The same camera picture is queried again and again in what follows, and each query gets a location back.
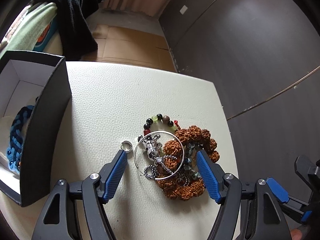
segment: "red bead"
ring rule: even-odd
[[[144,135],[144,136],[146,136],[148,133],[151,133],[149,129],[143,131],[143,135]]]

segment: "black cloth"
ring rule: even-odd
[[[66,60],[79,60],[82,55],[98,49],[85,18],[98,10],[101,1],[34,0],[35,3],[54,2],[57,5],[58,30]]]

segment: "green cloth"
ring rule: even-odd
[[[7,50],[33,50],[38,38],[57,15],[55,3],[39,6],[28,13],[12,35],[7,46],[0,52],[0,58]]]

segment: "black box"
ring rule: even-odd
[[[50,192],[52,155],[71,89],[65,57],[7,51],[0,59],[0,118],[14,118],[32,98],[35,107],[21,153],[20,177],[0,157],[0,190],[22,207]],[[0,130],[1,152],[9,145],[9,133],[7,129]]]

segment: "blue textured pad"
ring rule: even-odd
[[[205,187],[207,188],[210,198],[219,203],[221,196],[219,193],[218,181],[213,175],[209,165],[207,164],[200,151],[197,152],[196,160],[200,175],[203,179]]]
[[[307,222],[307,219],[309,218],[309,216],[311,215],[311,213],[312,213],[312,211],[306,211],[304,214],[303,214],[303,216],[302,216],[302,218],[301,218],[301,222]]]
[[[267,183],[272,193],[281,203],[287,203],[289,201],[288,192],[273,178],[267,178]]]
[[[110,199],[112,199],[116,193],[119,182],[122,178],[125,168],[128,164],[128,157],[125,151],[122,152],[121,157],[119,158],[116,165],[113,167],[113,170],[106,181],[106,191],[103,195],[103,199],[108,203]]]

